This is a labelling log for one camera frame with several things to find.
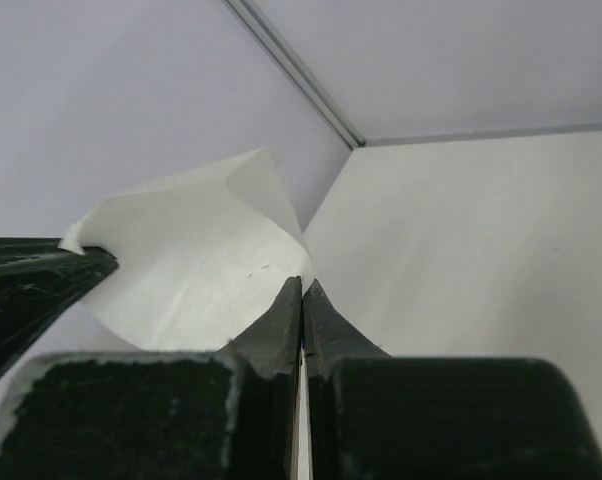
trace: white surface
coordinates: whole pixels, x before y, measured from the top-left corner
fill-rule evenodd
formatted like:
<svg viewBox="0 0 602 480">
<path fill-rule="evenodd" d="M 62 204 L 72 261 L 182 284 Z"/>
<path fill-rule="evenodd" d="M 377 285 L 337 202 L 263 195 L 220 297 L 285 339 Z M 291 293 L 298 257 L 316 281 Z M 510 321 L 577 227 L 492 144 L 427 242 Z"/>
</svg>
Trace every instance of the white surface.
<svg viewBox="0 0 602 480">
<path fill-rule="evenodd" d="M 367 138 L 602 122 L 602 0 L 255 1 Z"/>
<path fill-rule="evenodd" d="M 0 236 L 264 145 L 307 225 L 347 150 L 221 2 L 0 0 Z M 77 306 L 22 360 L 126 348 Z"/>
<path fill-rule="evenodd" d="M 305 360 L 299 372 L 299 469 L 297 480 L 310 478 L 310 436 L 308 432 L 308 374 Z"/>
<path fill-rule="evenodd" d="M 602 445 L 602 133 L 356 150 L 306 243 L 387 352 L 549 359 Z"/>
<path fill-rule="evenodd" d="M 104 200 L 60 245 L 102 247 L 119 263 L 82 301 L 144 350 L 214 351 L 263 315 L 286 279 L 307 289 L 312 262 L 275 163 L 257 150 Z"/>
</svg>

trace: ceiling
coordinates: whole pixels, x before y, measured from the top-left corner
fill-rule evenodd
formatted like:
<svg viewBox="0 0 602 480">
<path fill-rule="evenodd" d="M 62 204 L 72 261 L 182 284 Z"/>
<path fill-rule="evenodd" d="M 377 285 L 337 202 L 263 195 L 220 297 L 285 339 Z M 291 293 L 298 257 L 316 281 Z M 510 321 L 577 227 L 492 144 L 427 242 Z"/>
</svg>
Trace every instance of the ceiling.
<svg viewBox="0 0 602 480">
<path fill-rule="evenodd" d="M 366 139 L 602 123 L 602 0 L 255 0 Z"/>
</svg>

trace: crumpled paper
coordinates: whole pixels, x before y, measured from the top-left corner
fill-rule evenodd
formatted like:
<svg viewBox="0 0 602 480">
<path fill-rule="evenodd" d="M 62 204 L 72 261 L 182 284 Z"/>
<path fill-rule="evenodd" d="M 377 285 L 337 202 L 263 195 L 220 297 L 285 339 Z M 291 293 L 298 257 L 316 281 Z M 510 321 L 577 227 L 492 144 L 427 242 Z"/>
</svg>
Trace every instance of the crumpled paper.
<svg viewBox="0 0 602 480">
<path fill-rule="evenodd" d="M 99 246 L 119 269 L 83 298 L 97 319 L 146 350 L 216 350 L 312 263 L 276 160 L 265 149 L 104 200 L 60 248 Z"/>
</svg>

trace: metal edge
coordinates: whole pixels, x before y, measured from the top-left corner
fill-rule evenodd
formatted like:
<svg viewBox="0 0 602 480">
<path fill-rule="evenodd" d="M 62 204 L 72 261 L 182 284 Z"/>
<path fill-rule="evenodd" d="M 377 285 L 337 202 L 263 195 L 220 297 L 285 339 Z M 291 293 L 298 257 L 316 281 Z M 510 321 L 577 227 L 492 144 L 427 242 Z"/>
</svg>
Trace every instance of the metal edge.
<svg viewBox="0 0 602 480">
<path fill-rule="evenodd" d="M 438 135 L 423 135 L 414 137 L 379 138 L 368 140 L 366 147 L 389 147 L 393 145 L 418 145 L 422 143 L 463 142 L 470 140 L 495 140 L 500 138 L 538 137 L 562 133 L 585 133 L 602 131 L 602 123 L 581 125 L 561 125 L 556 127 L 541 127 L 513 130 L 488 130 L 467 133 L 449 133 Z"/>
<path fill-rule="evenodd" d="M 353 150 L 366 141 L 252 0 L 222 0 L 337 136 Z"/>
</svg>

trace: white wall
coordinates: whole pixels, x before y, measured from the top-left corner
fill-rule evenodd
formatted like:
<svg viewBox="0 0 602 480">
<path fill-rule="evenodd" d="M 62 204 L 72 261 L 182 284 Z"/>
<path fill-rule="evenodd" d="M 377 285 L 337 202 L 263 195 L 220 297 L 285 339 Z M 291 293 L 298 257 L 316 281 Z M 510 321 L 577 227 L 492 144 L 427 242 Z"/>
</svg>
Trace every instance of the white wall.
<svg viewBox="0 0 602 480">
<path fill-rule="evenodd" d="M 222 2 L 0 0 L 0 236 L 260 146 L 305 226 L 347 150 Z M 126 348 L 76 306 L 24 359 Z"/>
<path fill-rule="evenodd" d="M 602 0 L 255 0 L 368 138 L 602 122 Z"/>
<path fill-rule="evenodd" d="M 602 445 L 602 132 L 356 150 L 306 243 L 388 353 L 548 359 Z"/>
</svg>

